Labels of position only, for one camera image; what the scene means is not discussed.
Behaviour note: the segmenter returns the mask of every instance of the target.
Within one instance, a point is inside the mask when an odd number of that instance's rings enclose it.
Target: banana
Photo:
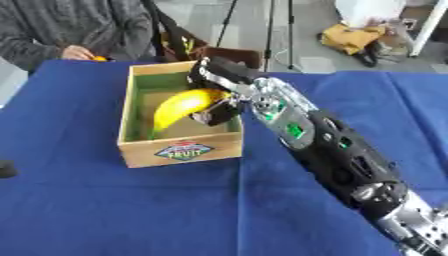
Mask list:
[[[229,96],[228,92],[216,89],[195,89],[174,95],[156,110],[152,137],[189,114],[201,112]]]

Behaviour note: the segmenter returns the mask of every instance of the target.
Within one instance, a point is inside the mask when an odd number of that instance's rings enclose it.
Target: blue tablecloth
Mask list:
[[[129,63],[47,62],[0,112],[0,255],[398,255],[246,113],[244,157],[127,169]],[[448,76],[274,74],[353,126],[431,203],[448,201]]]

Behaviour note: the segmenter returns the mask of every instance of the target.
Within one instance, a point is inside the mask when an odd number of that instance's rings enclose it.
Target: person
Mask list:
[[[152,34],[140,0],[0,1],[0,56],[30,72],[50,59],[148,58]]]

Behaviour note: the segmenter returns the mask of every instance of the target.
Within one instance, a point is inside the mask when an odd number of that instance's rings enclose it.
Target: fruit label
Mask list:
[[[214,148],[193,141],[181,141],[173,146],[167,147],[156,154],[156,156],[180,161],[189,161],[198,156],[207,154]]]

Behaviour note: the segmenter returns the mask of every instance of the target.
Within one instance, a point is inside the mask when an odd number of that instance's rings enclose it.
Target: orange object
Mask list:
[[[99,61],[99,62],[106,62],[107,59],[103,56],[95,56],[95,58],[93,58],[94,61]]]

